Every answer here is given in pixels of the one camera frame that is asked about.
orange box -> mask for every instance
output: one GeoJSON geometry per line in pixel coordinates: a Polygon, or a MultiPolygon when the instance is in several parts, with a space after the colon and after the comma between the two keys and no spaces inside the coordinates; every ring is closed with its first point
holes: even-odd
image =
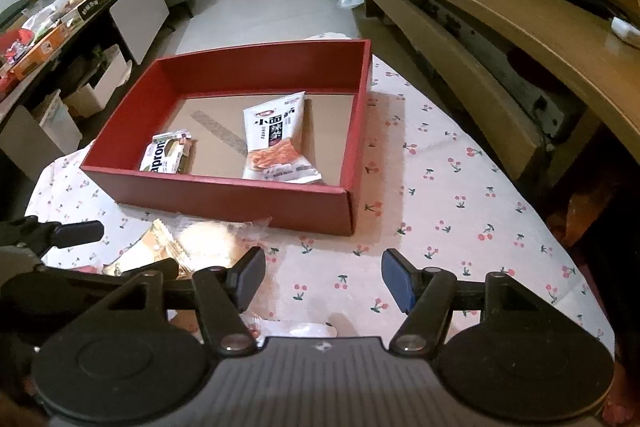
{"type": "Polygon", "coordinates": [[[24,80],[39,65],[44,64],[69,36],[69,29],[61,24],[50,31],[11,69],[18,80],[24,80]]]}

cherry print tablecloth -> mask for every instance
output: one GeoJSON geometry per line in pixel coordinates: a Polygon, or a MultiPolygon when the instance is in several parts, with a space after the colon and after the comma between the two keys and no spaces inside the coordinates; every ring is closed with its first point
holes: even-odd
{"type": "MultiPolygon", "coordinates": [[[[324,34],[314,38],[345,38],[324,34]]],[[[614,336],[586,280],[507,177],[460,127],[377,57],[368,103],[358,226],[353,237],[267,229],[267,275],[251,311],[266,319],[331,323],[340,335],[379,335],[404,319],[380,276],[397,248],[417,267],[459,279],[502,270],[564,312],[612,351],[614,336]]],[[[42,173],[27,208],[41,221],[100,219],[100,243],[52,249],[54,267],[108,264],[162,212],[118,205],[79,165],[88,149],[42,173]]],[[[478,321],[456,312],[452,331],[478,321]]]]}

screw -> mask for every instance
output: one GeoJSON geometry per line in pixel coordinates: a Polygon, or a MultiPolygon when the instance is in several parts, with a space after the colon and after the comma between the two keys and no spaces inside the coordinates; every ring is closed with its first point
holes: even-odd
{"type": "Polygon", "coordinates": [[[420,335],[402,335],[396,339],[396,348],[401,353],[420,351],[427,345],[427,341],[420,335]]]}
{"type": "Polygon", "coordinates": [[[242,351],[253,344],[253,340],[242,333],[232,333],[222,337],[220,345],[226,351],[242,351]]]}

cardboard box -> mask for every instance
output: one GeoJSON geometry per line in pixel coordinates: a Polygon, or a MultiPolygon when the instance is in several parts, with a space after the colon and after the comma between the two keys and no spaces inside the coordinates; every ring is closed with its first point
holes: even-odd
{"type": "Polygon", "coordinates": [[[32,113],[38,125],[65,154],[78,150],[82,133],[69,115],[57,89],[47,96],[32,113]]]}
{"type": "Polygon", "coordinates": [[[125,80],[129,68],[118,45],[105,50],[104,55],[108,61],[107,70],[95,87],[85,84],[65,98],[64,102],[72,116],[89,118],[103,110],[113,91],[125,80]]]}
{"type": "Polygon", "coordinates": [[[39,65],[44,64],[51,54],[66,41],[68,36],[69,30],[62,24],[50,31],[11,69],[16,78],[23,80],[39,65]]]}
{"type": "Polygon", "coordinates": [[[100,7],[110,0],[84,0],[78,5],[80,18],[85,21],[96,13],[100,7]]]}
{"type": "Polygon", "coordinates": [[[98,135],[81,169],[118,203],[225,221],[351,235],[364,142],[370,42],[256,44],[156,60],[98,135]],[[304,90],[303,152],[325,185],[243,180],[242,110],[304,90]],[[187,128],[190,174],[138,170],[151,137],[187,128]]]}

cardboard bottom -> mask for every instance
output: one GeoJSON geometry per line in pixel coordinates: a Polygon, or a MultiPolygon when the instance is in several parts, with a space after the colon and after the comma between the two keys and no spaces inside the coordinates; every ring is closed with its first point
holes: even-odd
{"type": "MultiPolygon", "coordinates": [[[[281,94],[188,98],[178,102],[159,132],[186,129],[195,140],[188,173],[242,178],[246,162],[244,113],[247,107],[281,94]]],[[[340,184],[353,95],[308,94],[305,97],[302,153],[327,185],[340,184]]]]}

